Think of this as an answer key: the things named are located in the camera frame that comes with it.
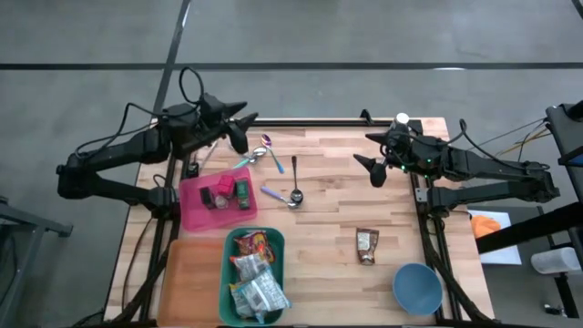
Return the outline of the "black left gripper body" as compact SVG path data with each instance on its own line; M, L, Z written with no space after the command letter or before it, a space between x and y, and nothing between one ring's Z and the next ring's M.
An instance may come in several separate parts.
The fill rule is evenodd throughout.
M230 104L205 92L199 99L198 128L202 141L225 138L230 133Z

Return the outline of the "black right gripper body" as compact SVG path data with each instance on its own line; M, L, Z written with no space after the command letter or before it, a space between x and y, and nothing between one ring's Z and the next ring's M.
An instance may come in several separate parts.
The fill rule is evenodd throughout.
M420 176L428 176L428 137L407 130L391 129L384 134L384 165Z

